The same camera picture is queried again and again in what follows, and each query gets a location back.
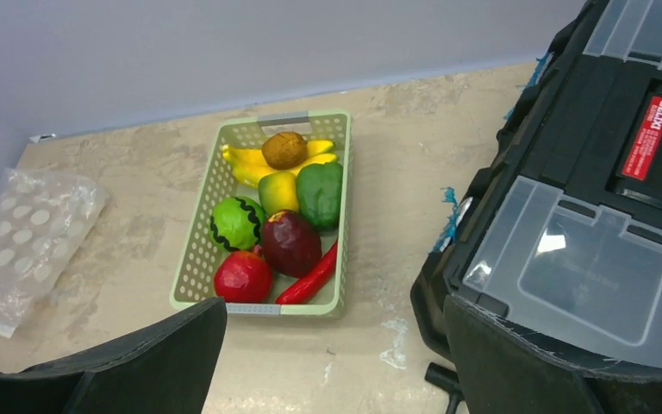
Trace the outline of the clear dotted zip top bag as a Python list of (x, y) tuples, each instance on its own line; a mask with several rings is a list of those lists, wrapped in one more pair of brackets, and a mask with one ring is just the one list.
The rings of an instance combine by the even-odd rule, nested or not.
[(96, 224), (109, 194), (70, 172), (4, 170), (0, 179), (0, 336), (10, 338)]

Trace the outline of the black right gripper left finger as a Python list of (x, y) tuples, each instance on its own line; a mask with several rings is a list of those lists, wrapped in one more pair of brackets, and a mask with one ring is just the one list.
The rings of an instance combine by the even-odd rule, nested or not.
[(207, 298), (75, 354), (0, 373), (0, 413), (199, 413), (228, 313)]

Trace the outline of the green striped watermelon toy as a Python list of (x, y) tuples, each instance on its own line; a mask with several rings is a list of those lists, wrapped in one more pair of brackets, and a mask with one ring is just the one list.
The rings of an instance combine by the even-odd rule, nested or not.
[(210, 240), (228, 252), (251, 251), (261, 243), (267, 215), (248, 197), (224, 198), (209, 218)]

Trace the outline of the dark red purple fruit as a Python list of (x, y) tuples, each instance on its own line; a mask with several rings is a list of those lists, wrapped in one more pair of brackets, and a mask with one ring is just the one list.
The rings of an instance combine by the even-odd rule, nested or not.
[(265, 261), (277, 273), (300, 279), (321, 260), (322, 241), (299, 213), (281, 210), (265, 222), (262, 233)]

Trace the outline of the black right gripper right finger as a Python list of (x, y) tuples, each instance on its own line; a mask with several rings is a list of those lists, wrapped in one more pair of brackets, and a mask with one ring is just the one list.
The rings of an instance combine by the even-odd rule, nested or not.
[(471, 413), (662, 413), (662, 369), (593, 354), (449, 295), (447, 341)]

